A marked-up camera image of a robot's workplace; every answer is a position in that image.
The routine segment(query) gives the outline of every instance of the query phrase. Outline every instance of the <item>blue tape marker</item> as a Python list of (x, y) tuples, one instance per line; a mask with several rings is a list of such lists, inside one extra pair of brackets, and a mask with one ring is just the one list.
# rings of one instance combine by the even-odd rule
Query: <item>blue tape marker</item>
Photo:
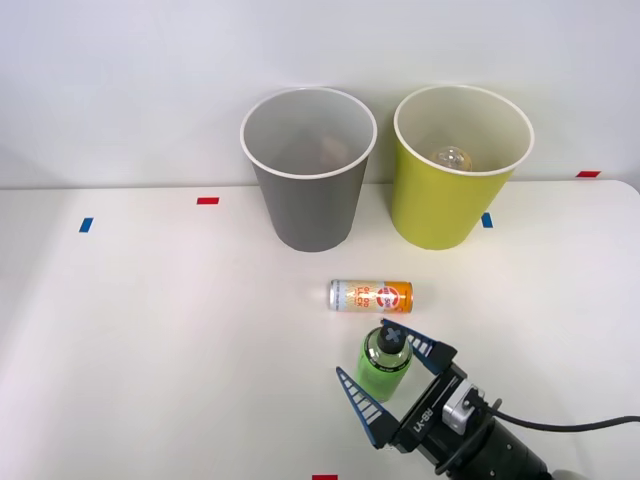
[(93, 223), (93, 218), (85, 218), (82, 221), (82, 225), (80, 225), (80, 233), (88, 233), (91, 228), (91, 224)]
[(484, 228), (493, 228), (493, 222), (491, 221), (491, 215), (489, 215), (489, 212), (482, 214), (482, 226)]

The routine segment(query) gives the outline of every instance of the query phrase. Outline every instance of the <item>gray paper cup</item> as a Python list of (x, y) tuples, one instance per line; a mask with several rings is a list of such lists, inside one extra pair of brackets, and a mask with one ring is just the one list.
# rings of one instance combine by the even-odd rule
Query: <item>gray paper cup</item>
[(320, 252), (347, 238), (376, 137), (369, 109), (329, 88), (287, 90), (251, 109), (240, 142), (280, 240)]

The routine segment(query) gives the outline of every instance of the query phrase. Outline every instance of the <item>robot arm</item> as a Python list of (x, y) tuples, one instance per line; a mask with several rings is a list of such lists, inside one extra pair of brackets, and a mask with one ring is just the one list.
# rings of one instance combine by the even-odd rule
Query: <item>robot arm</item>
[(484, 393), (467, 380), (455, 363), (457, 351), (442, 342), (404, 328), (415, 357), (436, 378), (398, 421), (344, 370), (338, 379), (376, 448), (391, 445), (401, 453), (418, 450), (437, 475), (454, 480), (550, 480), (544, 462), (491, 414), (472, 405)]

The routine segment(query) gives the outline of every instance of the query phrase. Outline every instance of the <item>printed logo on can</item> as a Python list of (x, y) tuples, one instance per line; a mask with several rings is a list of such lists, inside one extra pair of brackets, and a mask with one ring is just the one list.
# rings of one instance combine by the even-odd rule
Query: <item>printed logo on can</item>
[(393, 287), (384, 287), (378, 290), (377, 301), (383, 308), (395, 308), (400, 302), (400, 294)]

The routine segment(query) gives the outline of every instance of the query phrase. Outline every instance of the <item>black cable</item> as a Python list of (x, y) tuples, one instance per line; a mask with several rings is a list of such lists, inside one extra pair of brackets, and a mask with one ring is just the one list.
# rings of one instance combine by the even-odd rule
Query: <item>black cable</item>
[(617, 425), (622, 425), (624, 423), (633, 423), (640, 422), (640, 416), (635, 415), (627, 415), (624, 417), (611, 418), (609, 420), (603, 420), (601, 422), (594, 423), (583, 423), (582, 425), (548, 425), (546, 423), (535, 423), (529, 422), (527, 420), (521, 420), (516, 417), (512, 417), (511, 415), (507, 415), (506, 413), (502, 413), (497, 408), (492, 408), (489, 406), (487, 402), (482, 400), (477, 395), (468, 395), (467, 400), (469, 402), (484, 410), (485, 412), (493, 415), (496, 418), (500, 418), (505, 422), (513, 423), (514, 425), (518, 425), (520, 427), (529, 428), (531, 430), (540, 430), (543, 432), (557, 432), (557, 433), (579, 433), (579, 432), (590, 432), (592, 430), (600, 430), (603, 428), (615, 427)]

